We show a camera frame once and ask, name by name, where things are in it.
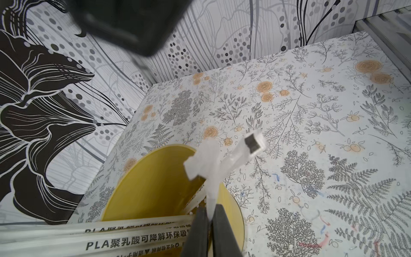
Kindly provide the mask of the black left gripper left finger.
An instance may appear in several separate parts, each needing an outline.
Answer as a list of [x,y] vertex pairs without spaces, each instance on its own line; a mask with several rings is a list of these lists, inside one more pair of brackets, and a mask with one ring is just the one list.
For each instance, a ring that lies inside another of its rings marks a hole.
[[181,257],[207,257],[211,222],[205,207],[199,207],[184,243]]

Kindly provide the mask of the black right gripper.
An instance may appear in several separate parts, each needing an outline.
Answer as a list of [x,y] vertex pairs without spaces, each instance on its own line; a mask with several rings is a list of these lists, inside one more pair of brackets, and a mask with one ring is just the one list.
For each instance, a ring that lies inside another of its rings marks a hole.
[[151,57],[164,46],[192,1],[75,0],[66,4],[82,31]]

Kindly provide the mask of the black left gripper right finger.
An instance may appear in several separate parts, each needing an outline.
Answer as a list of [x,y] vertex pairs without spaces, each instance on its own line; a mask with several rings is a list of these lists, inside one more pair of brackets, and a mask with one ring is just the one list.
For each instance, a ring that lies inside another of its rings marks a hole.
[[212,257],[242,257],[243,218],[240,211],[235,211],[229,218],[224,206],[217,204],[211,223]]

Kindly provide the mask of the yellow plastic cup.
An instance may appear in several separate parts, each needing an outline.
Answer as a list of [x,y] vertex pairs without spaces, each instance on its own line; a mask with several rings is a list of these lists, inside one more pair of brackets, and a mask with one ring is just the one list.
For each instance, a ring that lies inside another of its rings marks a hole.
[[128,160],[127,174],[119,181],[103,212],[103,221],[179,215],[204,183],[189,180],[183,163],[195,150],[174,144],[158,148],[135,164]]

